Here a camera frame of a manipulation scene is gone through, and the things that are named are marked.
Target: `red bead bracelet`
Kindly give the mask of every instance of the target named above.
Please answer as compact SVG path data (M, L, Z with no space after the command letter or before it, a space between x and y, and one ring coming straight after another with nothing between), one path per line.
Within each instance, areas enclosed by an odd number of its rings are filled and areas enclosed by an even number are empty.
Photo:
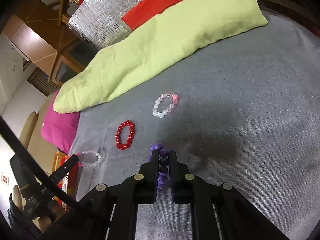
M125 144L121 144L121 132L122 132L122 129L123 127L125 126L129 126L129 136L128 136L128 139L126 141ZM119 127L118 127L118 130L116 132L116 146L118 149L120 150L125 150L127 148L130 148L131 144L132 144L132 140L134 138L134 135L136 133L136 130L135 130L135 124L134 122L131 122L130 120L127 120L125 122L123 122Z

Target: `white wall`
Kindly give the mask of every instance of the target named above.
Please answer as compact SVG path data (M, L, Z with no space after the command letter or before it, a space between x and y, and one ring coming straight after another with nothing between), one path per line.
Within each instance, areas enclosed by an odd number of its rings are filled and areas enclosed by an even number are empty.
M4 35L0 36L0 114L23 81L36 69L31 63L23 70L23 57Z
M3 119L10 126L11 130L19 137L23 124L32 111L37 112L44 103L46 96L32 86L28 81L24 81L17 92L13 95L2 115ZM9 208L9 195L16 185L9 160L14 152L7 143L0 137L0 172L9 176L9 186L0 182L0 210L4 217L8 219L7 210Z

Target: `wooden chair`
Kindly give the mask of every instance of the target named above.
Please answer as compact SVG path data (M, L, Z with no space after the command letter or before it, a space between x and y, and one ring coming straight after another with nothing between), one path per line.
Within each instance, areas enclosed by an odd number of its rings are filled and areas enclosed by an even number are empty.
M64 23L66 25L68 24L68 21L71 17L67 13L69 2L79 4L80 0L60 0L59 19L58 19L59 25L61 25L61 23Z

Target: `bedspread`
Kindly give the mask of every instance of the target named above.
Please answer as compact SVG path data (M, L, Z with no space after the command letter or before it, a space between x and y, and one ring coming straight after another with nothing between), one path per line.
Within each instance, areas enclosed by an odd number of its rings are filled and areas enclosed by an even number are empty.
M306 239L320 219L320 41L287 18L264 15L264 27L208 45L82 111L71 153L97 150L103 160L80 169L77 199L136 174L160 141L191 173L231 182L290 239ZM167 92L178 104L163 119L153 116ZM115 133L128 119L136 134L121 151ZM164 190L154 205L139 206L136 239L192 239L189 211Z

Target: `metal screw head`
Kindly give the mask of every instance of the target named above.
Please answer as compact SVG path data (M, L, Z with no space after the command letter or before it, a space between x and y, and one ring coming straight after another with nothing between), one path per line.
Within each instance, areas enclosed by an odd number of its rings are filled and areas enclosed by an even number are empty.
M144 176L143 176L143 174L138 173L138 174L134 175L133 178L135 180L142 180L144 178Z
M187 180L193 180L195 178L195 176L191 173L188 173L188 174L184 175L184 178Z
M226 190L231 190L232 189L232 184L229 182L225 182L222 184L222 187Z
M107 188L107 186L105 184L98 184L96 186L96 190L98 191L104 191Z

